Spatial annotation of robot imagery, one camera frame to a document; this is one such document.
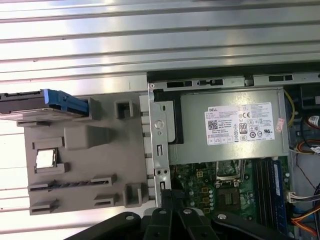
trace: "orange wire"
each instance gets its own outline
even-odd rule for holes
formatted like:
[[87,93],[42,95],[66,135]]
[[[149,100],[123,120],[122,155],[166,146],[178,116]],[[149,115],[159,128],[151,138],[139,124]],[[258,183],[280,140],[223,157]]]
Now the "orange wire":
[[[307,142],[308,142],[308,143],[320,143],[320,140],[308,139]],[[297,149],[299,152],[302,152],[302,153],[313,153],[313,154],[314,154],[313,151],[304,151],[304,150],[302,150],[303,144],[305,144],[305,141],[302,141],[302,142],[300,142],[300,143],[297,145],[296,149]]]
[[314,236],[317,236],[317,233],[310,227],[307,227],[306,225],[304,224],[300,224],[299,222],[296,222],[296,221],[292,221],[292,223],[294,225],[296,225],[297,227],[299,228],[302,228],[303,230],[306,230],[307,232],[313,234]]
[[313,211],[311,211],[311,212],[308,212],[308,213],[306,213],[306,214],[304,214],[304,215],[302,215],[302,216],[293,217],[293,218],[291,218],[291,220],[293,220],[293,221],[295,221],[295,222],[296,222],[296,221],[300,221],[300,220],[302,220],[302,219],[310,216],[311,214],[314,214],[315,212],[317,212],[317,211],[319,211],[319,210],[320,210],[320,207],[318,207],[318,208],[316,208],[315,210],[313,210]]

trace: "blue drive latch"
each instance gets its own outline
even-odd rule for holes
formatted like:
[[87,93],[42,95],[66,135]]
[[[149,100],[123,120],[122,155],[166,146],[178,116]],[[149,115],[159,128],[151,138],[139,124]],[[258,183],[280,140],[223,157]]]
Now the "blue drive latch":
[[66,92],[43,89],[43,95],[45,104],[59,106],[61,111],[75,110],[84,115],[89,114],[88,102],[71,96]]

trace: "80 plus logo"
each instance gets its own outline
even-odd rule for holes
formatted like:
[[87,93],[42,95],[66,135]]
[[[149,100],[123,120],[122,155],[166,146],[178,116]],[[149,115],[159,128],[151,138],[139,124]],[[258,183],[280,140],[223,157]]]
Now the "80 plus logo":
[[247,124],[245,122],[239,124],[239,131],[240,131],[240,134],[247,134],[248,133]]

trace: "screw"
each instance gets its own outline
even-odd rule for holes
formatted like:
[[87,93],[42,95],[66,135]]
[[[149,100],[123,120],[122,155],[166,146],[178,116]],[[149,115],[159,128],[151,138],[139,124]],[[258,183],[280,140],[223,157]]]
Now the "screw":
[[227,219],[227,216],[224,215],[224,214],[219,214],[217,217],[218,217],[218,219],[221,219],[221,220],[226,220]]
[[192,211],[191,211],[190,209],[185,209],[185,210],[183,210],[183,212],[184,212],[185,214],[190,214],[190,213],[192,213]]

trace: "barcode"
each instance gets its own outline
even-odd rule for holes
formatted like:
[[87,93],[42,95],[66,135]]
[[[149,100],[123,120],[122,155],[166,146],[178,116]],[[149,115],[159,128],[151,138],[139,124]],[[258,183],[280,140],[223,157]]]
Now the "barcode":
[[208,121],[208,128],[209,128],[209,130],[217,130],[218,129],[218,121],[217,120]]

